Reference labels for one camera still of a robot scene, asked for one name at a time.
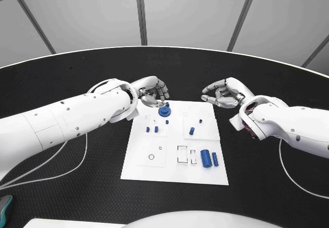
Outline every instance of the black dotted surface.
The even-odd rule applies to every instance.
[[[0,118],[85,93],[108,78],[133,82],[151,75],[166,82],[173,100],[200,101],[203,87],[235,77],[255,95],[275,96],[288,106],[329,109],[329,80],[309,71],[229,53],[125,47],[75,52],[3,68]],[[309,195],[290,182],[278,160],[278,139],[260,142],[244,130],[235,131],[228,119],[237,112],[215,107],[229,186],[121,180],[131,128],[131,121],[123,120],[88,134],[85,162],[75,172],[0,191],[0,196],[14,196],[7,228],[22,228],[33,218],[127,224],[180,210],[229,212],[287,228],[326,227],[329,200]],[[82,136],[22,181],[69,171],[81,162],[84,147]],[[58,148],[24,160],[1,183],[34,168]],[[329,160],[286,144],[283,159],[296,182],[329,195]]]

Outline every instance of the small blue block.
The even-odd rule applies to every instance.
[[[203,167],[212,167],[209,150],[200,150],[200,159]]]
[[[218,166],[218,156],[216,153],[212,153],[212,161],[213,161],[213,165]]]
[[[190,135],[193,135],[193,127],[190,128],[190,132],[189,132]]]

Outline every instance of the blue object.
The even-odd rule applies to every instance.
[[[166,105],[159,108],[159,115],[161,117],[167,117],[172,114],[172,109],[169,108],[169,102],[166,103]]]
[[[190,133],[189,134],[193,135],[193,127],[190,128]]]
[[[216,153],[211,153],[212,154],[212,161],[213,161],[213,165],[218,166],[218,156]]]
[[[200,159],[205,168],[212,167],[209,150],[200,150]]]
[[[13,196],[7,195],[0,198],[0,228],[4,227],[7,220],[9,220],[9,214],[11,210],[11,201]]]

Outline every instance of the white board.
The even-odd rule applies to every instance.
[[[157,108],[137,105],[140,115],[133,120],[121,179],[228,185],[212,104],[189,101],[169,104],[167,117],[159,115]],[[200,150],[216,153],[219,166],[213,166],[211,156],[212,167],[203,167]]]

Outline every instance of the robotic hand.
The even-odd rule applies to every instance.
[[[131,120],[138,115],[138,98],[148,107],[164,106],[169,93],[156,76],[131,84],[118,79],[105,80],[86,94],[0,119],[0,180],[36,153],[86,134],[107,122]]]
[[[329,158],[329,111],[288,107],[275,97],[254,96],[235,78],[216,81],[202,93],[213,89],[216,97],[202,95],[200,98],[218,107],[241,105],[238,114],[229,119],[238,131],[245,128],[260,140],[275,136],[296,149]]]

